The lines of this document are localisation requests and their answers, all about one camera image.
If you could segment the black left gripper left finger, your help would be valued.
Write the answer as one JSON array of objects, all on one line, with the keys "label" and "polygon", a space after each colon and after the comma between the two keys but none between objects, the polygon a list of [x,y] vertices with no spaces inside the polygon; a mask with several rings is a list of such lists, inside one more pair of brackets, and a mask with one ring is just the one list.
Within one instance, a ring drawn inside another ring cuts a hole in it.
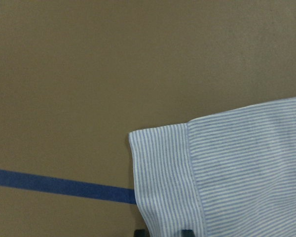
[{"label": "black left gripper left finger", "polygon": [[148,237],[148,232],[145,229],[137,229],[134,231],[134,237]]}]

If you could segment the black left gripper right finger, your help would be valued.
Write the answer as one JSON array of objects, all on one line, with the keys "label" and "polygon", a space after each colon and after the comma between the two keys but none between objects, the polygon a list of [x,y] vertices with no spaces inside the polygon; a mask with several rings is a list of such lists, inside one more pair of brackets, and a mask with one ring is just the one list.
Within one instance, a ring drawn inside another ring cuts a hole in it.
[{"label": "black left gripper right finger", "polygon": [[181,230],[181,237],[195,237],[193,230],[184,229]]}]

